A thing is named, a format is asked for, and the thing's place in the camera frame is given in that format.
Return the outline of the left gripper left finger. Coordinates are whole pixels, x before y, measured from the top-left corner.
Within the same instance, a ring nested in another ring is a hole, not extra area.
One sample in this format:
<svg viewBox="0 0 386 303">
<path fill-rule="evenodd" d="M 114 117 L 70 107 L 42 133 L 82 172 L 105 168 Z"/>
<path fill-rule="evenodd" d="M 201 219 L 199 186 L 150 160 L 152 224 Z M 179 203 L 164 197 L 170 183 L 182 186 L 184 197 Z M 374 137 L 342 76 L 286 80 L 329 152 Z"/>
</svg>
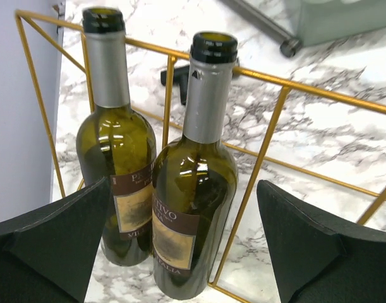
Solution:
<svg viewBox="0 0 386 303">
<path fill-rule="evenodd" d="M 0 302 L 84 302 L 111 185 L 0 222 Z"/>
</svg>

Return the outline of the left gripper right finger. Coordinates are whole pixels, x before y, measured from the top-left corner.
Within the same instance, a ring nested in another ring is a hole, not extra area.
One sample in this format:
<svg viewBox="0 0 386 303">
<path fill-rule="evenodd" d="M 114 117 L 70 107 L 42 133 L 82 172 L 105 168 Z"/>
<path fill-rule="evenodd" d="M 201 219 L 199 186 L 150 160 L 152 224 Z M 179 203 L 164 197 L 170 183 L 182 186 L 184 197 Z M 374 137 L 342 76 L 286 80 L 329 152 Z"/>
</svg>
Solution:
<svg viewBox="0 0 386 303">
<path fill-rule="evenodd" d="M 386 302 L 386 232 L 256 187 L 281 302 Z"/>
</svg>

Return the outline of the green wine bottle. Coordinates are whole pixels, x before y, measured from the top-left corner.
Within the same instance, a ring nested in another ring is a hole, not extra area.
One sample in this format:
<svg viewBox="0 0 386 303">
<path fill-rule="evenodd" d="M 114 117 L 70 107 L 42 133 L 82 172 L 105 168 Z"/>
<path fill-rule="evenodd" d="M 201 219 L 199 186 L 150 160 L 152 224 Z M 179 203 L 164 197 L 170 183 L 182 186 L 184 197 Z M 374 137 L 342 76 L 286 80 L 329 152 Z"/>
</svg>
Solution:
<svg viewBox="0 0 386 303">
<path fill-rule="evenodd" d="M 238 169 L 220 137 L 237 54 L 232 35 L 194 35 L 183 133 L 154 165 L 154 280 L 172 299 L 207 286 L 236 193 Z"/>
<path fill-rule="evenodd" d="M 122 12 L 85 9 L 83 32 L 95 109 L 80 126 L 76 152 L 86 185 L 102 177 L 111 181 L 102 233 L 106 258 L 119 266 L 134 266 L 151 252 L 155 134 L 130 105 Z"/>
</svg>

